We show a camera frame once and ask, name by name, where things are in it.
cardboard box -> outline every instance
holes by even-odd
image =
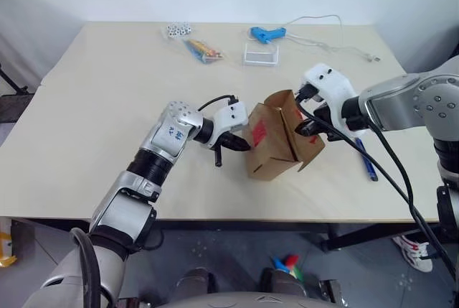
[[[243,130],[252,150],[246,152],[249,177],[270,181],[302,162],[304,169],[325,147],[320,136],[304,137],[295,132],[303,121],[291,90],[282,90],[258,103]]]

black cable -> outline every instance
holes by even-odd
[[[100,308],[100,270],[94,246],[83,230],[73,228],[70,234],[80,247],[83,306],[84,308]]]
[[[202,105],[201,107],[198,108],[198,111],[202,111],[208,105],[210,105],[210,104],[212,104],[214,102],[223,100],[224,98],[229,98],[231,101],[236,100],[236,97],[234,95],[222,95],[222,96],[219,96],[218,98],[213,98],[213,99],[211,99],[211,101],[206,102],[204,105]]]
[[[154,246],[144,246],[142,247],[143,250],[145,251],[155,251],[156,249],[160,248],[163,243],[164,243],[164,231],[162,229],[159,229],[159,241],[156,245]]]
[[[410,199],[409,197],[406,196],[406,194],[402,191],[402,189],[399,187],[399,185],[390,177],[389,174],[387,174],[387,172],[382,168],[382,166],[378,163],[377,160],[375,160],[373,157],[371,157],[366,151],[360,149],[348,136],[346,136],[345,134],[343,134],[339,130],[335,129],[332,125],[330,125],[329,123],[323,121],[322,119],[316,118],[314,115],[312,115],[309,112],[307,112],[307,110],[304,109],[301,106],[301,99],[300,100],[297,99],[296,104],[297,104],[297,107],[300,109],[301,113],[303,113],[305,116],[307,116],[310,120],[315,121],[316,123],[319,123],[320,125],[322,125],[322,127],[326,128],[330,132],[333,132],[335,135],[337,135],[338,137],[343,139],[347,144],[349,144],[355,150],[357,150],[360,154],[362,154],[364,157],[366,157],[381,172],[381,174],[387,179],[387,181],[390,182],[390,184],[400,194],[400,196],[403,198],[403,200],[405,202],[407,202],[408,205],[411,205],[412,199]],[[405,184],[406,184],[407,187],[411,188],[411,184],[410,184],[409,180],[407,182],[405,182]],[[451,261],[451,259],[446,254],[445,249],[441,246],[440,242],[438,242],[438,239],[436,238],[435,234],[433,234],[433,232],[430,229],[429,225],[424,221],[424,219],[422,218],[421,214],[414,207],[414,205],[412,205],[412,211],[413,211],[412,217],[415,220],[417,226],[426,235],[426,237],[429,240],[429,242],[432,244],[432,246],[434,246],[435,250],[441,256],[441,259],[443,260],[443,263],[445,263],[445,266],[448,269],[448,271],[450,272],[451,276],[453,278],[455,278],[455,267],[454,267],[453,262]]]
[[[379,129],[379,127],[377,125],[375,125],[373,123],[373,121],[371,121],[369,118],[368,118],[368,120],[366,122],[369,124],[369,126],[373,130],[373,132],[377,135],[377,137],[381,141],[383,147],[387,150],[387,152],[389,153],[390,157],[394,160],[395,164],[399,168],[400,173],[403,176],[403,180],[404,180],[404,182],[405,182],[405,184],[407,186],[407,193],[408,193],[408,200],[409,200],[408,201],[408,206],[410,208],[410,212],[411,212],[411,214],[413,216],[413,219],[416,220],[415,216],[419,219],[420,224],[422,224],[422,226],[425,229],[424,233],[429,234],[429,241],[432,244],[432,247],[437,251],[438,255],[441,257],[441,259],[443,261],[445,261],[444,260],[445,258],[450,260],[450,257],[448,256],[448,253],[446,253],[446,250],[443,248],[443,246],[441,245],[441,243],[437,239],[437,236],[433,233],[432,229],[430,228],[430,226],[425,222],[425,220],[421,216],[421,214],[417,215],[415,213],[414,195],[413,195],[413,191],[412,191],[412,186],[411,186],[411,182],[410,182],[410,179],[408,177],[407,171],[403,167],[403,164],[398,159],[397,155],[395,154],[395,152],[392,149],[392,147],[389,145],[389,142],[386,140],[386,138],[382,134],[382,132]],[[452,266],[453,270],[455,271],[455,267],[454,267],[452,261],[451,261],[451,266]]]

tabletop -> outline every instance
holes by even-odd
[[[344,43],[377,55],[379,62],[279,39],[279,66],[243,66],[251,26],[193,24],[193,38],[224,55],[204,65],[181,41],[164,36],[165,24],[87,23],[0,147],[0,215],[90,218],[168,101],[197,107],[235,94],[250,112],[275,91],[298,89],[303,73],[318,62],[341,71],[357,93],[404,73],[371,26],[343,26]],[[334,25],[295,25],[290,31],[331,45],[341,41]],[[208,116],[216,108],[209,107]],[[424,128],[386,135],[411,177],[418,210],[437,220],[440,178],[431,137]],[[368,131],[362,139],[404,187],[376,136]],[[212,151],[189,142],[155,208],[165,220],[411,221],[392,186],[381,175],[370,181],[360,155],[343,141],[326,142],[302,172],[289,169],[272,182],[248,178],[243,153],[224,149],[223,166],[216,168]]]

sneaker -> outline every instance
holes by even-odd
[[[431,272],[433,269],[432,259],[421,259],[421,256],[428,256],[428,242],[417,243],[408,240],[406,237],[397,236],[392,239],[402,251],[403,258],[409,265],[421,272]]]

table leg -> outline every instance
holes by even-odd
[[[451,242],[441,233],[440,225],[437,223],[430,224],[433,232],[439,237],[440,242]],[[323,251],[335,251],[343,247],[358,245],[378,238],[391,238],[397,235],[412,234],[420,236],[419,228],[414,223],[380,223],[373,224],[369,227],[347,233],[345,235],[329,238],[322,241],[321,248]]]

